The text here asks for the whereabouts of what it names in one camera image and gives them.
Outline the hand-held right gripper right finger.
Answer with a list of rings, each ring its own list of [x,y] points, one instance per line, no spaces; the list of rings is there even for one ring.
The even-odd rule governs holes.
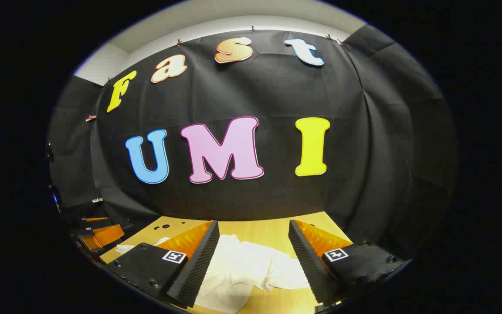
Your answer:
[[[289,221],[288,237],[315,300],[324,306],[361,298],[411,262],[380,246],[355,245],[296,219]]]

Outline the black backdrop cloth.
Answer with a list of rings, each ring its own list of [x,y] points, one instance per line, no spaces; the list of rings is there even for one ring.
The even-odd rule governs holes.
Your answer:
[[[288,31],[212,34],[105,85],[73,77],[48,141],[60,153],[89,147],[103,201],[87,217],[129,227],[326,212],[352,241],[403,259],[435,232],[455,184],[443,93],[368,25],[343,46]]]

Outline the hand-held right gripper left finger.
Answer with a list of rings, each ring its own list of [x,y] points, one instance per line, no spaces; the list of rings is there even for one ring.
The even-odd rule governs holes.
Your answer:
[[[160,245],[135,245],[106,268],[155,300],[193,307],[219,237],[218,222],[209,221]]]

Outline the cream white sweatshirt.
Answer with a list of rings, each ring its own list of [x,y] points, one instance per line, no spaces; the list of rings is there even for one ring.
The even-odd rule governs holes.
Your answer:
[[[195,304],[237,314],[253,287],[299,290],[309,288],[299,261],[274,248],[221,235]]]

